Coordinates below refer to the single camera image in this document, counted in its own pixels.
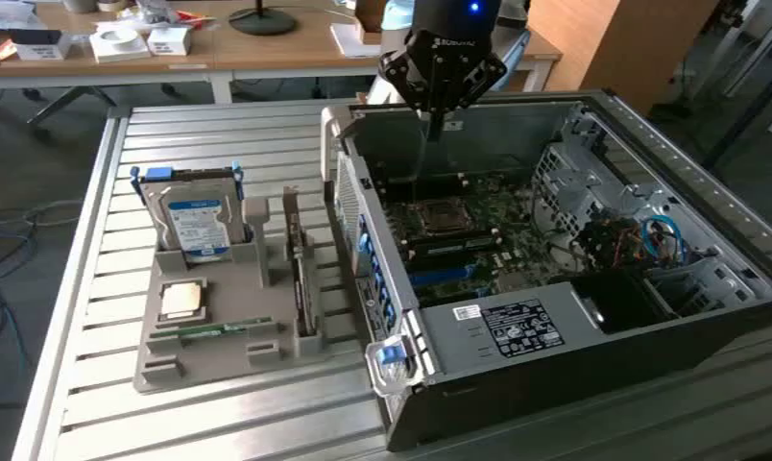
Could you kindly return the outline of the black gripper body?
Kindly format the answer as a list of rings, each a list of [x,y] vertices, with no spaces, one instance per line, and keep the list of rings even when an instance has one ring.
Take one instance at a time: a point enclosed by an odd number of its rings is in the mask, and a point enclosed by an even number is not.
[[[437,108],[437,66],[466,54],[485,57],[493,52],[494,3],[491,1],[417,1],[413,7],[406,51],[433,86]]]

